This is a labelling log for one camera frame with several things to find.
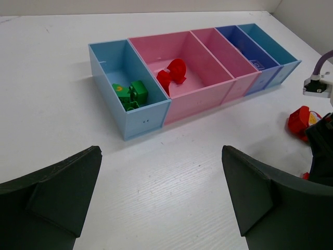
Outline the lavender duplo brick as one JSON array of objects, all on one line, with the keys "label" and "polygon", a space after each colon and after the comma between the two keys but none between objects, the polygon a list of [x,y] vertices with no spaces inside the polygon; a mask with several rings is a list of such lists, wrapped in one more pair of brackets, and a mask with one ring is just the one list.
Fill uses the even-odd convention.
[{"label": "lavender duplo brick", "polygon": [[258,60],[250,60],[250,62],[259,70],[262,71],[265,67]]}]

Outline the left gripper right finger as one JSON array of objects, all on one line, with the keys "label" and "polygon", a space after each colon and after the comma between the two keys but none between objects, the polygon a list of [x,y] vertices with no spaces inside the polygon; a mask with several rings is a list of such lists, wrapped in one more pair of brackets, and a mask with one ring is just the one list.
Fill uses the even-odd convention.
[{"label": "left gripper right finger", "polygon": [[222,165],[249,249],[332,249],[332,187],[293,176],[238,149]]}]

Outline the red arch brick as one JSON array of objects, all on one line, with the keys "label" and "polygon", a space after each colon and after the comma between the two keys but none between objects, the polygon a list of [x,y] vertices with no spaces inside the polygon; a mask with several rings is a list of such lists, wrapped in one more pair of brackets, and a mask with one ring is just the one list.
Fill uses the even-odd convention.
[{"label": "red arch brick", "polygon": [[167,66],[167,70],[169,71],[169,76],[173,82],[176,84],[182,84],[185,80],[185,74],[187,71],[185,62],[180,59],[174,59]]}]

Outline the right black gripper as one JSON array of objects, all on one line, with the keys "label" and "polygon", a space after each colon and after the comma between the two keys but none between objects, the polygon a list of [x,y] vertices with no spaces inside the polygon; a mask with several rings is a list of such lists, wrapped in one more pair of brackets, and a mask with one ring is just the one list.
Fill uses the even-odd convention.
[{"label": "right black gripper", "polygon": [[332,113],[305,131],[312,150],[309,181],[332,186]]}]

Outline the green slope piece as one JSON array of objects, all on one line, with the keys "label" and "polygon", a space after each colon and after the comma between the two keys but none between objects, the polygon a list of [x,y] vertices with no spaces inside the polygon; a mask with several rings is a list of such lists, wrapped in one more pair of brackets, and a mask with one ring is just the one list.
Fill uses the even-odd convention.
[{"label": "green slope piece", "polygon": [[128,87],[124,87],[119,84],[112,84],[112,87],[121,103],[131,101],[131,94]]}]

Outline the red slope piece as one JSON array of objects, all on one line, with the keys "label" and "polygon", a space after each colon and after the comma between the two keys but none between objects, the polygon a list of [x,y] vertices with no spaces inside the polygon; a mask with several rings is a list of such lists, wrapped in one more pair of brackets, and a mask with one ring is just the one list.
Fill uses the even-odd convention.
[{"label": "red slope piece", "polygon": [[308,180],[309,177],[310,177],[310,174],[308,172],[306,172],[302,175],[302,179],[305,179],[305,180]]}]

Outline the small green number brick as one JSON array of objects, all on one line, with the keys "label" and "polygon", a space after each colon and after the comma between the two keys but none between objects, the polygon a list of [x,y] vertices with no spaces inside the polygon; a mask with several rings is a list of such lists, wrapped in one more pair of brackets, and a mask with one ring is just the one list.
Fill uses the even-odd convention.
[{"label": "small green number brick", "polygon": [[131,111],[139,108],[139,104],[137,101],[131,101],[131,102],[126,102],[123,103],[123,107],[125,111]]}]

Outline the red brick cluster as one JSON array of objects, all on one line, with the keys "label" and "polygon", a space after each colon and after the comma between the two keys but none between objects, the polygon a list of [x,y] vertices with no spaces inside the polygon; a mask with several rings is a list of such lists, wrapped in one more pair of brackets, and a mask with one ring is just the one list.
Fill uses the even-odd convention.
[{"label": "red brick cluster", "polygon": [[170,83],[172,81],[170,71],[168,69],[159,71],[157,74],[157,80],[167,95],[170,96]]}]

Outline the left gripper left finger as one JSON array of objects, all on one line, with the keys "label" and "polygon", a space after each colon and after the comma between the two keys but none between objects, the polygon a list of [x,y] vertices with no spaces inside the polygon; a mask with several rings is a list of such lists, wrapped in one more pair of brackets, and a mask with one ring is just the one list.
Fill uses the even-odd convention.
[{"label": "left gripper left finger", "polygon": [[1,249],[73,249],[102,161],[99,146],[1,183]]}]

